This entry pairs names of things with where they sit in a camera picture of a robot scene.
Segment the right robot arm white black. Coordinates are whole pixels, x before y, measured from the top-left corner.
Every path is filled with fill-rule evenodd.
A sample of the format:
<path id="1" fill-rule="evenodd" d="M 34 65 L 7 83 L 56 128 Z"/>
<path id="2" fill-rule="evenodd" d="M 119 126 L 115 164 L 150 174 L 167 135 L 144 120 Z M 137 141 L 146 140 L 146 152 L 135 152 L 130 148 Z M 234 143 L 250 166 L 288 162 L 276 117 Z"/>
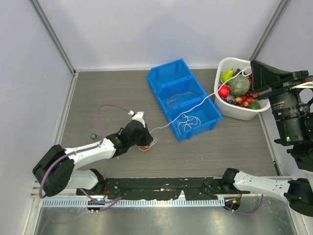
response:
<path id="1" fill-rule="evenodd" d="M 255 192 L 276 198 L 305 216 L 313 215 L 313 113 L 312 100 L 304 103 L 300 93 L 313 88 L 313 77 L 306 70 L 284 71 L 257 60 L 250 61 L 252 89 L 258 99 L 268 99 L 279 138 L 275 143 L 287 147 L 298 169 L 306 177 L 274 180 L 228 168 L 221 188 L 226 193 Z"/>

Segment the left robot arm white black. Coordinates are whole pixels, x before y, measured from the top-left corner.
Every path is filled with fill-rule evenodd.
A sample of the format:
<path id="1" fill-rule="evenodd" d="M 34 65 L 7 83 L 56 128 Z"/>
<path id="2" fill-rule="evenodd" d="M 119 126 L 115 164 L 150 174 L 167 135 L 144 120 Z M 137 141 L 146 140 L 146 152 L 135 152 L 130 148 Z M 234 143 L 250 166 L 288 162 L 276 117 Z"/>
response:
<path id="1" fill-rule="evenodd" d="M 102 194 L 106 181 L 100 172 L 94 168 L 80 168 L 118 157 L 134 145 L 148 146 L 153 140 L 146 124 L 132 120 L 117 133 L 92 144 L 76 148 L 63 148 L 59 144 L 52 146 L 32 170 L 40 184 L 40 198 L 55 196 L 65 189 L 76 189 L 77 193 L 91 195 Z"/>

